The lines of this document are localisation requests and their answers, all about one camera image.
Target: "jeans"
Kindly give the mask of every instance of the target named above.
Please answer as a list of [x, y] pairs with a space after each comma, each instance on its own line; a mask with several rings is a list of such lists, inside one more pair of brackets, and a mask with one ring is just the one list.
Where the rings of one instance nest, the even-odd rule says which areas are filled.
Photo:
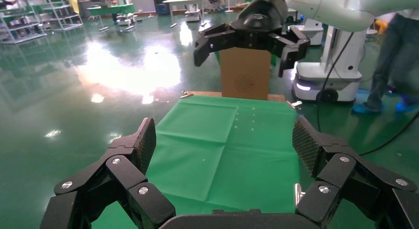
[[381, 46], [376, 70], [373, 74], [371, 93], [364, 107], [381, 111], [382, 96], [391, 79], [406, 104], [419, 100], [419, 21], [397, 14], [388, 25]]

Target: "black cable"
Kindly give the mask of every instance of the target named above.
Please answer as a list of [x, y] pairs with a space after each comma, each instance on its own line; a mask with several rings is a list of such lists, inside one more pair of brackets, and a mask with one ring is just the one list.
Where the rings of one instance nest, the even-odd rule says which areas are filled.
[[[365, 54], [366, 54], [366, 50], [365, 50], [365, 44], [364, 44], [364, 55], [362, 56], [361, 61], [359, 61], [359, 62], [362, 62], [362, 61], [364, 60], [364, 58], [365, 58]], [[336, 68], [334, 68], [333, 70], [336, 72], [337, 76], [338, 76], [338, 77], [339, 77], [342, 81], [344, 81], [344, 82], [346, 82], [346, 83], [363, 83], [363, 82], [369, 82], [370, 80], [372, 80], [372, 79], [374, 78], [374, 76], [371, 76], [370, 78], [365, 79], [365, 80], [359, 80], [359, 81], [348, 81], [348, 80], [344, 79], [343, 77], [341, 77], [341, 76], [339, 75], [339, 72], [337, 72]]]
[[366, 52], [367, 52], [366, 49], [365, 49], [365, 42], [364, 42], [364, 46], [362, 46], [362, 48], [364, 50], [364, 54], [362, 55], [361, 61], [359, 61], [359, 62], [362, 62], [365, 59], [365, 55], [366, 55]]
[[351, 41], [353, 34], [354, 33], [352, 32], [351, 35], [349, 36], [348, 40], [346, 41], [345, 45], [343, 46], [342, 50], [340, 51], [339, 55], [337, 56], [336, 62], [333, 62], [332, 67], [331, 67], [328, 75], [326, 76], [325, 82], [323, 83], [323, 87], [320, 90], [319, 97], [317, 98], [317, 130], [319, 132], [322, 131], [321, 128], [320, 128], [320, 102], [321, 102], [321, 99], [322, 99], [323, 91], [326, 88], [326, 84], [327, 84], [327, 81], [329, 80], [330, 74], [335, 69], [336, 63], [339, 61], [340, 56], [342, 56], [343, 51], [345, 51], [346, 47], [348, 46], [348, 43]]
[[404, 131], [406, 129], [408, 129], [410, 127], [410, 125], [412, 125], [412, 123], [418, 118], [418, 116], [419, 116], [419, 112], [417, 112], [414, 115], [414, 117], [406, 124], [406, 126], [402, 130], [400, 130], [396, 135], [394, 135], [392, 138], [390, 138], [389, 140], [387, 140], [385, 143], [381, 144], [379, 147], [377, 147], [377, 148], [375, 148], [375, 149], [373, 149], [371, 151], [364, 152], [364, 153], [359, 154], [359, 155], [360, 156], [365, 156], [365, 155], [371, 154], [373, 152], [376, 152], [376, 151], [382, 149], [383, 147], [389, 145], [392, 141], [394, 141], [397, 137], [399, 137], [402, 133], [404, 133]]

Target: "white robotic arm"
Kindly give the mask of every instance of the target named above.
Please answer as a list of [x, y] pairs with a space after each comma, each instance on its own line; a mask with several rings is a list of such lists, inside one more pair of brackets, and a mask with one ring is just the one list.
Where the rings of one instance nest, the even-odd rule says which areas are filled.
[[374, 18], [410, 8], [419, 0], [285, 0], [289, 8], [338, 29], [358, 32], [367, 29]]

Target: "white table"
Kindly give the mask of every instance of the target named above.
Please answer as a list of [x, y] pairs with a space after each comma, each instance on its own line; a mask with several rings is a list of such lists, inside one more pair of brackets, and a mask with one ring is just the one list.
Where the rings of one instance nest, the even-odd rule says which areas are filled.
[[166, 0], [163, 3], [168, 3], [169, 4], [169, 9], [170, 9], [170, 17], [171, 17], [171, 22], [172, 25], [170, 26], [171, 28], [175, 27], [177, 24], [173, 22], [173, 11], [172, 11], [172, 6], [174, 5], [194, 5], [194, 4], [201, 4], [201, 12], [202, 12], [202, 20], [204, 20], [204, 1], [205, 0]]

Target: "cardboard box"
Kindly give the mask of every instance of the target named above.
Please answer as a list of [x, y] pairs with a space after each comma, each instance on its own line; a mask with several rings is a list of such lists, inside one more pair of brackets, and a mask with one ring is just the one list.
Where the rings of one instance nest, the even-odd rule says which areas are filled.
[[222, 96], [267, 100], [270, 63], [266, 50], [234, 47], [220, 51]]

